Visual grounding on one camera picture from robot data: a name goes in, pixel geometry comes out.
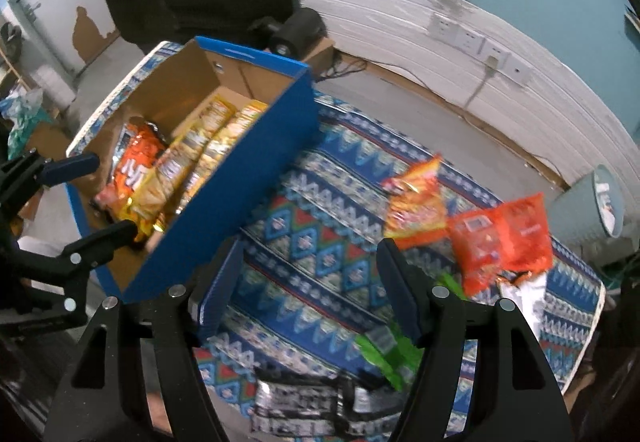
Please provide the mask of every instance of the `white wood paneling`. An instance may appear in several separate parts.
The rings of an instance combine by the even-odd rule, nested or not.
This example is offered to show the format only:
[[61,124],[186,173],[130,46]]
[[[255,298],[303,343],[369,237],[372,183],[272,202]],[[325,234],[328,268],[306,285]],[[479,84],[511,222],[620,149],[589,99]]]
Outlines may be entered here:
[[[631,136],[580,77],[509,23],[464,0],[302,0],[302,5],[322,14],[339,49],[407,68],[459,106],[481,82],[484,65],[431,38],[431,18],[447,16],[501,43],[532,65],[530,80],[522,87],[496,74],[469,111],[531,154],[550,159],[569,184],[598,164],[607,165],[621,182],[626,214],[640,217],[640,152]],[[402,69],[390,69],[415,81]]]

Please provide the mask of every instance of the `black snack package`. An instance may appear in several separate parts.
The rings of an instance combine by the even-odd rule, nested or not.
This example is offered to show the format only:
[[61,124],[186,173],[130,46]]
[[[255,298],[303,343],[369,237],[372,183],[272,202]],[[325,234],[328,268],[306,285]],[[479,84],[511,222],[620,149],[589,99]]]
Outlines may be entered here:
[[281,437],[388,433],[406,399],[388,386],[369,391],[347,375],[331,379],[257,370],[256,377],[252,430]]

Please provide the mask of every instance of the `metal bolt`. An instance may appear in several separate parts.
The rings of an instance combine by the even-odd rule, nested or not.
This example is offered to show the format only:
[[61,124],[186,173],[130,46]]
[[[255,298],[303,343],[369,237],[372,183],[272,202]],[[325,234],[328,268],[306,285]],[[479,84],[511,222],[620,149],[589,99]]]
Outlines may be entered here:
[[431,292],[435,297],[439,297],[440,299],[444,299],[449,297],[449,289],[447,287],[443,287],[442,285],[437,285],[431,289]]
[[180,297],[184,296],[184,293],[187,292],[184,285],[173,285],[169,288],[169,296],[171,297]]
[[278,56],[288,56],[291,54],[291,52],[289,51],[289,47],[286,45],[283,45],[282,43],[279,45],[276,45],[276,54]]
[[68,312],[73,312],[76,309],[76,300],[68,297],[65,299],[65,310]]
[[118,298],[115,296],[109,296],[102,300],[102,308],[105,310],[109,310],[110,308],[115,307],[118,304]]
[[498,303],[500,304],[500,308],[507,312],[516,310],[516,304],[510,299],[502,298]]

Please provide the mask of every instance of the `blue cardboard box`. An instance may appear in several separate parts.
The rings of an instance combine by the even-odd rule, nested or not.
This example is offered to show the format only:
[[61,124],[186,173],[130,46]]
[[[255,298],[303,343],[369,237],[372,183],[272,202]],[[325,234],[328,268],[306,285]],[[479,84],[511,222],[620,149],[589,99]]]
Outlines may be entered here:
[[318,130],[310,68],[250,48],[197,37],[144,79],[101,125],[84,151],[98,154],[100,170],[69,188],[81,234],[104,226],[89,200],[104,186],[123,124],[142,117],[175,138],[216,94],[238,106],[252,99],[269,107],[236,142],[209,181],[176,216],[158,246],[120,249],[96,270],[105,292],[126,302],[148,299],[185,282],[207,263],[273,188]]

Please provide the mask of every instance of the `brown stain on wall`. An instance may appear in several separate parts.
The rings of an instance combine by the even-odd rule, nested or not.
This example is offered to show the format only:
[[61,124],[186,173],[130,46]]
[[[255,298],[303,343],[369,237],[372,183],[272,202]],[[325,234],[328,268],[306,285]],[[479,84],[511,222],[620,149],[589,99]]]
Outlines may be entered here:
[[71,41],[78,55],[86,64],[99,56],[117,37],[116,30],[103,37],[94,20],[89,18],[86,8],[83,6],[76,8],[76,25]]

